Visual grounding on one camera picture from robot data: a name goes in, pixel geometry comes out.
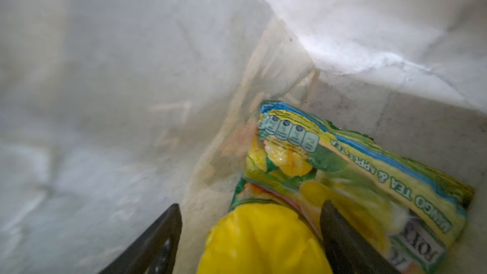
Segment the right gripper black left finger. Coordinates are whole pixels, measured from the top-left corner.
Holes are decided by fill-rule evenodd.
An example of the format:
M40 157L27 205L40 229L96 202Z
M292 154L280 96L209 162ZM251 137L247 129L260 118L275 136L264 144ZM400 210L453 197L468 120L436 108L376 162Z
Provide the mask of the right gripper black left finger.
M182 227L180 206L172 204L100 273L172 274Z

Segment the yellow apple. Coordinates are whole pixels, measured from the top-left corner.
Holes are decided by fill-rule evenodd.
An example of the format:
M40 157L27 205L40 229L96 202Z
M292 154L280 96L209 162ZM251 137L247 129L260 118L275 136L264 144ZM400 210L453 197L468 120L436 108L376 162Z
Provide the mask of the yellow apple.
M331 273L325 251L298 214L276 204L241 205L209 232L198 273Z

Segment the cream canvas grocery bag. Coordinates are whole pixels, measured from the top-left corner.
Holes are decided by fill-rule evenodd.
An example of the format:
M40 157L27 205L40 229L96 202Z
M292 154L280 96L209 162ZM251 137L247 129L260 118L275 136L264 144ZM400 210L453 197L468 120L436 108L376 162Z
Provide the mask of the cream canvas grocery bag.
M486 0L1 0L1 272L98 273L178 203L195 273L263 100L474 187L440 272L486 272Z

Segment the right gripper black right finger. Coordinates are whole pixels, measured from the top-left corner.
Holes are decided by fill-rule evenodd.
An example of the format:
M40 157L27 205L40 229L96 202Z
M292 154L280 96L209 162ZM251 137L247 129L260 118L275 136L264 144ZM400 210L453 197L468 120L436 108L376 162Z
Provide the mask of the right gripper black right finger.
M399 272L348 223L331 200L322 206L320 228L333 273Z

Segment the green tea snack packet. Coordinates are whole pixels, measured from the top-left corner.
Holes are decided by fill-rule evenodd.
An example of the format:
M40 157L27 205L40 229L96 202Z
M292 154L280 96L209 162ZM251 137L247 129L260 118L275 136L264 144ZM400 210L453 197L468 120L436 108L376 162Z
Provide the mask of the green tea snack packet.
M316 230L332 205L401 273L434 273L467 222L474 189L372 138L264 101L242 185L299 211Z

